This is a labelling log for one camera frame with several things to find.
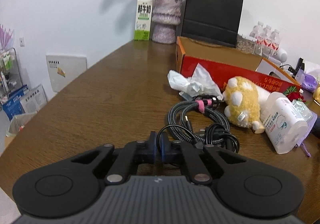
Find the blue box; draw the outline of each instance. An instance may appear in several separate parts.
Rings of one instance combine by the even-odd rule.
[[[11,121],[14,115],[20,115],[24,113],[22,105],[20,103],[20,98],[29,91],[27,85],[23,85],[21,88],[17,89],[10,95],[10,99],[2,105],[4,112],[7,114],[9,120]]]

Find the orange box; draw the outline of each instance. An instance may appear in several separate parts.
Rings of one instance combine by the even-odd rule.
[[[200,63],[222,90],[235,76],[245,77],[269,92],[283,93],[291,86],[301,88],[295,79],[269,60],[234,48],[178,37],[176,59],[177,71],[184,77],[191,77]]]

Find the plastic bottle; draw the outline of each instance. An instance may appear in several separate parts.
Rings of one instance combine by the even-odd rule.
[[[271,26],[267,25],[265,28],[263,28],[263,41],[262,41],[262,44],[267,46],[267,47],[270,47],[271,46]]]
[[[308,130],[303,116],[282,93],[271,93],[261,112],[260,119],[278,154],[291,151]]]
[[[263,32],[263,22],[258,21],[258,25],[255,25],[253,27],[252,32],[249,34],[249,36],[256,38]]]
[[[279,49],[279,45],[280,45],[280,41],[281,41],[281,37],[279,35],[279,31],[277,29],[275,29],[272,33],[271,33],[271,46],[270,48],[277,51]]]
[[[261,37],[263,38],[262,42],[261,42],[261,50],[264,56],[266,56],[267,58],[270,57],[270,55],[272,54],[272,51],[270,49],[271,46],[271,26],[267,25],[265,28],[263,28],[263,32],[261,34]]]

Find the metal rivet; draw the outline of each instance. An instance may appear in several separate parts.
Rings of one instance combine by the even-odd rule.
[[[196,174],[194,178],[196,181],[199,181],[199,182],[206,182],[210,180],[210,177],[203,173]]]
[[[119,174],[110,174],[107,177],[108,182],[120,182],[120,181],[122,181],[122,179],[123,179],[122,176]]]

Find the stuffed animal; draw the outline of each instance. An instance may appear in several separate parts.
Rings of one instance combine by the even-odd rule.
[[[269,94],[244,77],[233,77],[222,94],[228,104],[224,114],[237,126],[252,128],[256,134],[263,133],[265,127],[260,121],[259,103],[263,104]]]

